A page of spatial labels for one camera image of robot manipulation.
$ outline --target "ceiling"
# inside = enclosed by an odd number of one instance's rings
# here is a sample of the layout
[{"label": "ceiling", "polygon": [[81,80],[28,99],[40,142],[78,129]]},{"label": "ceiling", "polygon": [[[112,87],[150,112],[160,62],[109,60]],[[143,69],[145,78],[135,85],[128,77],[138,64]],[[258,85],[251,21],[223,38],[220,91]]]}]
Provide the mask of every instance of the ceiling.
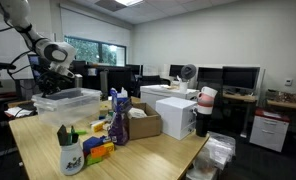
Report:
[{"label": "ceiling", "polygon": [[200,9],[210,8],[237,0],[144,0],[145,2],[112,12],[95,3],[100,0],[70,0],[82,6],[113,16],[131,24],[176,16]]}]

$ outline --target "floor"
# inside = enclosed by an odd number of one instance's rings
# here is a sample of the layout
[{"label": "floor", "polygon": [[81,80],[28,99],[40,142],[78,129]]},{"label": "floor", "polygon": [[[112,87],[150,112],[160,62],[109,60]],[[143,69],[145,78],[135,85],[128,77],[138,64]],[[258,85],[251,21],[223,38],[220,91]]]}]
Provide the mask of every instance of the floor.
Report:
[{"label": "floor", "polygon": [[[283,152],[249,144],[236,133],[222,132],[236,139],[236,158],[222,172],[222,180],[296,180],[296,144],[287,136]],[[0,150],[15,147],[9,127],[0,128]],[[18,152],[0,157],[0,180],[26,180]]]}]

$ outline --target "window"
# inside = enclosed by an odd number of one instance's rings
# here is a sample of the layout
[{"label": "window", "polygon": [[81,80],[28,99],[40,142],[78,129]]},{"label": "window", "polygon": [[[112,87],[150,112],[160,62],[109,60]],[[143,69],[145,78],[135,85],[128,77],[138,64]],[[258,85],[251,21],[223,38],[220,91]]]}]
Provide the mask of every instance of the window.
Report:
[{"label": "window", "polygon": [[76,48],[76,60],[110,66],[125,66],[126,46],[72,36],[65,36],[64,40]]}]

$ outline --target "robotic arm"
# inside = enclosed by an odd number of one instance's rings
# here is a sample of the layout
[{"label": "robotic arm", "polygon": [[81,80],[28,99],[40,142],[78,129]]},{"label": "robotic arm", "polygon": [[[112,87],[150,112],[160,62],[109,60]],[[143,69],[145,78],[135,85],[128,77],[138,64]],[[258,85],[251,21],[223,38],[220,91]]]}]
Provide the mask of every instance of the robotic arm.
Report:
[{"label": "robotic arm", "polygon": [[[29,12],[30,6],[27,0],[0,0],[0,13],[4,16],[5,22],[8,24],[9,21],[14,29],[22,35],[31,51],[51,61],[50,73],[48,74],[52,74],[52,76],[59,74],[64,77],[74,78],[74,74],[68,68],[75,57],[76,50],[66,42],[52,42],[38,34],[27,20]],[[44,88],[40,87],[41,91],[43,89],[47,91],[49,89],[47,86],[49,84],[46,84]],[[54,91],[56,90],[46,92],[46,94],[54,93]]]}]

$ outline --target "paper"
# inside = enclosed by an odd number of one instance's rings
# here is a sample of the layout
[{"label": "paper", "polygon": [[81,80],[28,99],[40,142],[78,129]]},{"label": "paper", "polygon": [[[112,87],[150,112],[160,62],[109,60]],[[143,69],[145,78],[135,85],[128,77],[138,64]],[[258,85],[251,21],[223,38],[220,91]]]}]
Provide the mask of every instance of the paper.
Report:
[{"label": "paper", "polygon": [[264,111],[264,115],[269,116],[269,117],[274,117],[274,118],[281,118],[281,116],[279,114],[270,113],[270,112],[266,112],[266,111]]},{"label": "paper", "polygon": [[25,110],[25,109],[22,109],[20,107],[9,108],[5,112],[8,113],[8,114],[11,114],[13,116],[16,116],[16,117],[27,116],[27,115],[30,115],[30,113],[32,113],[32,111]]}]

